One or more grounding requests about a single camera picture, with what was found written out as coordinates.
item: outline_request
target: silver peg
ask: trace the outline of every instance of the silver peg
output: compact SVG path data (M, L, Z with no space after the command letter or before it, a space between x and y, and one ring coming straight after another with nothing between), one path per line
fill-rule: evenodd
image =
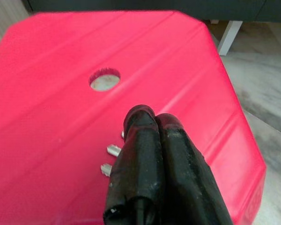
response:
M107 152L115 157L118 157L118 155L120 154L121 152L121 148L114 145L114 144L111 144L109 146L107 146Z
M101 165L101 172L106 176L106 177L109 177L111 175L111 169L112 169L112 166L105 163L103 165Z

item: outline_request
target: marble floor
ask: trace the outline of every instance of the marble floor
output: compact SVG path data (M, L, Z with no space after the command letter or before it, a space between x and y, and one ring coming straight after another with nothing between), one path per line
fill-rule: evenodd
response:
M218 44L228 22L208 25ZM267 164L255 225L281 225L281 23L243 23L222 56Z

